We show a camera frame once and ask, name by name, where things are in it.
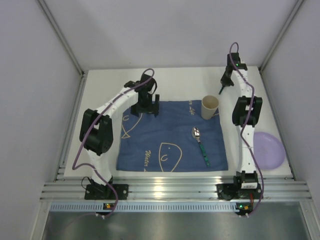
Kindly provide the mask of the blue cloth placemat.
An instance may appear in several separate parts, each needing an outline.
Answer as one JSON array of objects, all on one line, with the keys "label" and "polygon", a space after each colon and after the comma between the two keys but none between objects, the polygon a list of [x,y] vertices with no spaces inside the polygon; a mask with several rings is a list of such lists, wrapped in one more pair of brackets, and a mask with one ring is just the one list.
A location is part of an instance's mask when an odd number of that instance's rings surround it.
[{"label": "blue cloth placemat", "polygon": [[[161,101],[159,114],[122,116],[120,148],[116,169],[126,172],[217,172],[228,170],[219,112],[205,120],[202,102]],[[192,128],[200,131],[200,141],[210,167],[206,166]]]}]

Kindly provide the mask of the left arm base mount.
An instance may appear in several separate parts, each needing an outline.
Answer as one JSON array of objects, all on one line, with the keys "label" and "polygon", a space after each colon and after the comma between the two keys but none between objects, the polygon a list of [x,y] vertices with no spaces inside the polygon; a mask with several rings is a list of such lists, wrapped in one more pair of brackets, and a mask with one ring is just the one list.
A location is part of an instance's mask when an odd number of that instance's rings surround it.
[{"label": "left arm base mount", "polygon": [[[126,200],[129,194],[128,184],[112,184],[117,193],[118,200]],[[116,200],[113,190],[107,186],[96,182],[90,183],[85,188],[85,200]]]}]

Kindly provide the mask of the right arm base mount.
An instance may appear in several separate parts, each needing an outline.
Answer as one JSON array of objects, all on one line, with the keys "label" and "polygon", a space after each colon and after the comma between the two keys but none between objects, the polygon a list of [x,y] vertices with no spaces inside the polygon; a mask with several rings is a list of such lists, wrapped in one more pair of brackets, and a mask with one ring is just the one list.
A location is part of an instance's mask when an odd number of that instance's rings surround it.
[{"label": "right arm base mount", "polygon": [[216,189],[219,200],[258,200],[263,194],[264,185],[259,183],[256,171],[242,171],[236,172],[233,183],[217,184]]}]

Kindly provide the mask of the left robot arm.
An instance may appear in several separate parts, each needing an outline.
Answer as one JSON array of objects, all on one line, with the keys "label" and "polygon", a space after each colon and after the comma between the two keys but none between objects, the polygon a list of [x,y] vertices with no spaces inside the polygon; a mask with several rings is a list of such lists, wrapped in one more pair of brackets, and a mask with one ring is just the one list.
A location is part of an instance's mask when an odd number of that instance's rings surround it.
[{"label": "left robot arm", "polygon": [[109,168],[108,151],[114,142],[113,121],[121,119],[126,110],[141,117],[159,114],[160,95],[155,94],[158,87],[151,75],[143,72],[140,80],[128,81],[115,97],[98,107],[88,108],[82,117],[79,140],[81,145],[75,157],[72,169],[82,166],[92,169],[91,181],[102,186],[110,186],[112,173]]}]

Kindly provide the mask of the spoon with green handle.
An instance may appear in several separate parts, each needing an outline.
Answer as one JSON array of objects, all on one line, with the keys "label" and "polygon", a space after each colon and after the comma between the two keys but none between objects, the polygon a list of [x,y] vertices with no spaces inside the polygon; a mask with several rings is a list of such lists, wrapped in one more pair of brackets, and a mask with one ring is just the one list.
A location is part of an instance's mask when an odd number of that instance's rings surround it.
[{"label": "spoon with green handle", "polygon": [[207,153],[206,153],[206,150],[201,142],[201,133],[200,133],[200,130],[197,128],[197,127],[193,127],[192,130],[191,130],[191,134],[193,136],[193,138],[197,141],[198,145],[199,145],[199,148],[201,150],[201,153],[202,153],[202,156],[204,158],[204,161],[205,161],[205,164],[207,167],[210,167],[210,162],[209,162],[209,159],[208,159],[208,156],[207,156]]}]

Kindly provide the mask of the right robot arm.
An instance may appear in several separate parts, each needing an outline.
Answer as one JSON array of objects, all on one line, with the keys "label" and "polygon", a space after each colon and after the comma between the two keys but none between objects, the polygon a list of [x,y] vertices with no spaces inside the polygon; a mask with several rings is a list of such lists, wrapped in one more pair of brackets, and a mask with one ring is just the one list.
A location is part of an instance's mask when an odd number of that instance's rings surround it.
[{"label": "right robot arm", "polygon": [[248,81],[248,67],[237,52],[227,55],[227,65],[221,77],[220,94],[226,87],[237,86],[237,99],[231,114],[239,135],[239,164],[235,184],[241,190],[254,190],[259,186],[254,149],[255,126],[258,124],[263,100],[255,95]]}]

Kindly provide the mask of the beige cup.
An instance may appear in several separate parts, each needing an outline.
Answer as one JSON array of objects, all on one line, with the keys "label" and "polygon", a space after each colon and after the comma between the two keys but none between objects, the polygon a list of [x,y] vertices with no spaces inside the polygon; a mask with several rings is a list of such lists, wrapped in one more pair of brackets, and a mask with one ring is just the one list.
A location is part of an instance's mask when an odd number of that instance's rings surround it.
[{"label": "beige cup", "polygon": [[213,95],[207,95],[201,100],[201,117],[210,120],[219,107],[219,100]]}]

